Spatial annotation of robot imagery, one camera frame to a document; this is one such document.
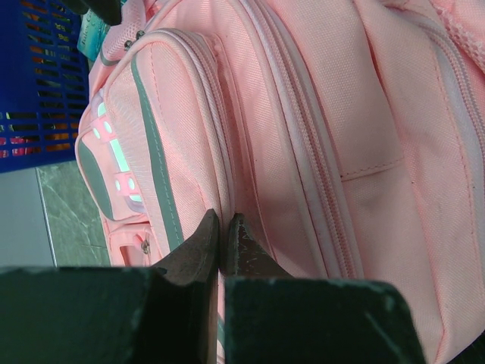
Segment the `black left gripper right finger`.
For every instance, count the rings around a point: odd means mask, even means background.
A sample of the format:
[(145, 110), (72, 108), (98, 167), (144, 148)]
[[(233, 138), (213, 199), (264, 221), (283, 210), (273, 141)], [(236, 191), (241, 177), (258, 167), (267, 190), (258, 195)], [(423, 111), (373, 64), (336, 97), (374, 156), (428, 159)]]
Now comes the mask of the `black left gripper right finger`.
[(225, 279), (228, 363), (423, 363), (408, 305), (380, 281), (294, 278), (230, 224)]

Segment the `pink student backpack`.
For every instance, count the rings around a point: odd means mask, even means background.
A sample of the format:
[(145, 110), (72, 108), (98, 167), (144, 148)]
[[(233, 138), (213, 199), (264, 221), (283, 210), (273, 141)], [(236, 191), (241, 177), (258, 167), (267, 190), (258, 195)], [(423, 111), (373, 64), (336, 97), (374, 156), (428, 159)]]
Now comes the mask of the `pink student backpack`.
[(484, 330), (482, 1), (128, 1), (76, 142), (112, 265), (206, 211), (290, 274), (387, 281), (429, 363)]

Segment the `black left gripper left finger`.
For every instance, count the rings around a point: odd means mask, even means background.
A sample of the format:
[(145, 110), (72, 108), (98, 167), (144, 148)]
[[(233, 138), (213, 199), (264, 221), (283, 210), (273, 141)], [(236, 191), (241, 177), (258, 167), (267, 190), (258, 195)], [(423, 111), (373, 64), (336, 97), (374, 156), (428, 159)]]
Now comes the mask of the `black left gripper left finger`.
[(3, 363), (214, 363), (219, 221), (148, 268), (4, 268)]

